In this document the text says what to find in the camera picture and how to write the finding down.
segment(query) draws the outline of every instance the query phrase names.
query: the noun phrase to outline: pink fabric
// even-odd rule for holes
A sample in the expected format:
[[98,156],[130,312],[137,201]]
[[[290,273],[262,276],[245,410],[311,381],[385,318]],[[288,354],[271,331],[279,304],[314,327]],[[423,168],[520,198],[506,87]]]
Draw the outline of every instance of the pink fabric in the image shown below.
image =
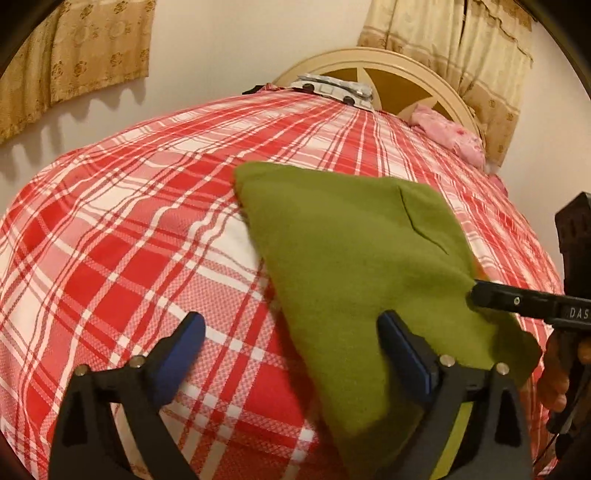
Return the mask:
[[434,142],[454,152],[468,165],[484,171],[486,159],[478,135],[420,103],[415,107],[409,123]]
[[505,195],[505,197],[509,197],[509,192],[507,191],[507,187],[505,187],[505,184],[503,183],[503,181],[501,180],[501,178],[498,175],[489,175],[488,179],[491,181],[491,183],[497,187],[502,193],[503,195]]

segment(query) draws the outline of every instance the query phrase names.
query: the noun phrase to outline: clamp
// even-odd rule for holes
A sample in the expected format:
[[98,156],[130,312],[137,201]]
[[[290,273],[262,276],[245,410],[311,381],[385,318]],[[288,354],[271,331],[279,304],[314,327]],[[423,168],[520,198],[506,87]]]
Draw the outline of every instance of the clamp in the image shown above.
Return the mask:
[[137,480],[115,426],[111,403],[125,409],[131,433],[154,480],[199,480],[158,411],[174,399],[205,339],[205,321],[190,312],[150,354],[124,367],[93,372],[78,365],[66,388],[51,445],[49,480]]
[[490,370],[459,365],[438,356],[413,335],[396,312],[378,317],[384,354],[409,399],[424,416],[401,453],[376,480],[430,480],[463,402],[473,402],[460,449],[446,480],[530,480],[530,441],[519,393],[509,366]]

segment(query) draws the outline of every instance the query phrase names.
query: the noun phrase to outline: green fabric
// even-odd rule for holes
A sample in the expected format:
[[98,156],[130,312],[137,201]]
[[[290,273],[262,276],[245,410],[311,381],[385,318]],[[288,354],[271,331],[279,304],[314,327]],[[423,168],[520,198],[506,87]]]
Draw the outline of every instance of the green fabric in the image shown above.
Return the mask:
[[[506,362],[519,385],[532,373],[540,357],[535,339],[508,314],[467,307],[471,250],[430,187],[259,162],[236,168],[235,179],[352,479],[370,478],[396,455],[422,415],[381,354],[380,312],[396,310],[438,354],[463,365]],[[469,412],[458,416],[439,469],[449,470]]]

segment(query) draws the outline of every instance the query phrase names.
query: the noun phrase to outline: curtain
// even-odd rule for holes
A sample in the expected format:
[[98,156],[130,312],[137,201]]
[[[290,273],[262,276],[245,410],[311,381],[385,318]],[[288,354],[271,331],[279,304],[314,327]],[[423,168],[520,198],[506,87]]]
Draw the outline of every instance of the curtain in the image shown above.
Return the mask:
[[513,0],[373,0],[360,46],[385,48],[434,70],[475,115],[499,167],[531,69],[531,17]]
[[39,120],[51,105],[51,46],[60,10],[29,35],[0,79],[0,144]]
[[52,105],[148,75],[155,0],[66,1],[0,79],[0,144]]

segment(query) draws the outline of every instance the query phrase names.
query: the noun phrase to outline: headboard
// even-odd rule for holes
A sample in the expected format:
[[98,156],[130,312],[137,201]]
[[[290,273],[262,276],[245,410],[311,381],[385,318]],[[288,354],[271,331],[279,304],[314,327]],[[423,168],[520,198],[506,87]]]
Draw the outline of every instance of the headboard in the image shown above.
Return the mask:
[[479,134],[469,108],[452,87],[421,63],[378,48],[344,48],[301,61],[275,80],[287,87],[298,75],[313,73],[370,85],[374,108],[403,118],[417,102]]

